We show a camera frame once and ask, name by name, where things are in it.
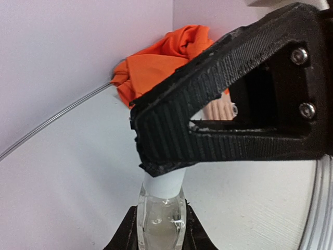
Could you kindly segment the white nail polish cap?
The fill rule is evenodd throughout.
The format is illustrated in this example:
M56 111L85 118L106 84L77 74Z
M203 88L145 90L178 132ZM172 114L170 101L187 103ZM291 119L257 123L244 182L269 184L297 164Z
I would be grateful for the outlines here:
M169 199L178 196L182 188L186 168L177 169L158 177L145 173L143 187L149 196Z

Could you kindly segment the clear nail polish bottle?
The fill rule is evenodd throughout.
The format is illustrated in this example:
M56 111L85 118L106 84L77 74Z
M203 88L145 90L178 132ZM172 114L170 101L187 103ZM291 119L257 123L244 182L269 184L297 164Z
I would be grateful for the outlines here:
M158 198L141 188L136 213L138 249L182 249L186 231L183 190L173 198Z

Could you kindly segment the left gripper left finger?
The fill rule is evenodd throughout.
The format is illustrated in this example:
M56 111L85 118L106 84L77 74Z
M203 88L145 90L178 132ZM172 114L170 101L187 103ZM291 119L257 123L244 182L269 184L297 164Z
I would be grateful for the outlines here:
M137 207L131 206L104 250L137 250Z

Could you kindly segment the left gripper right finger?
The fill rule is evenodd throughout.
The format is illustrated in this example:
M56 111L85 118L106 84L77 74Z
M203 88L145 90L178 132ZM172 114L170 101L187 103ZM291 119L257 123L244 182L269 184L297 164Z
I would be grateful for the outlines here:
M218 250L212 243L200 220L189 203L186 204L186 231L183 241L184 250Z

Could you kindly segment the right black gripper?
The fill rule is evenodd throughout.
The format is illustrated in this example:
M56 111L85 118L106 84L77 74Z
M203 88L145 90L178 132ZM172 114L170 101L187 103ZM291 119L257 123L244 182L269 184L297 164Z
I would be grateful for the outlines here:
M332 11L284 7L233 40L232 159L332 154Z

